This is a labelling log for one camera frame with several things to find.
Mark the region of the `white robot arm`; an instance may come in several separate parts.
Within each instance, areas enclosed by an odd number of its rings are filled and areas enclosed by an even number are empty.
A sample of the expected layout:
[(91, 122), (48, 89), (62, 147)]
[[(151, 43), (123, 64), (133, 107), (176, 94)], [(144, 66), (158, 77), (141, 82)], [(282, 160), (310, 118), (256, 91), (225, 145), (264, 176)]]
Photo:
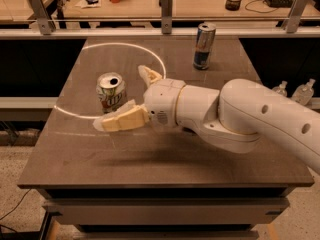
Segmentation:
[(126, 131), (153, 121), (190, 129), (208, 144), (234, 153), (250, 152), (264, 135), (320, 174), (319, 113), (245, 79), (216, 90), (163, 78), (145, 66), (138, 71), (147, 86), (144, 103), (130, 100), (95, 119), (97, 130)]

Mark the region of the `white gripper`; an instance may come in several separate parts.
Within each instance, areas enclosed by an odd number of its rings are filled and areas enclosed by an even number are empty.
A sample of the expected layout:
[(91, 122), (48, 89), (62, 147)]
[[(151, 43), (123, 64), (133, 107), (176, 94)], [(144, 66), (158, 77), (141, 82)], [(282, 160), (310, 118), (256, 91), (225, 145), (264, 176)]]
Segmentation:
[(143, 95), (145, 106), (137, 105), (134, 100), (130, 100), (116, 111), (95, 119), (93, 126), (96, 130), (117, 132), (137, 129), (143, 127), (150, 119), (153, 123), (163, 126), (177, 125), (176, 106), (186, 83), (182, 80), (162, 79), (160, 73), (145, 65), (138, 66), (138, 73), (149, 87)]

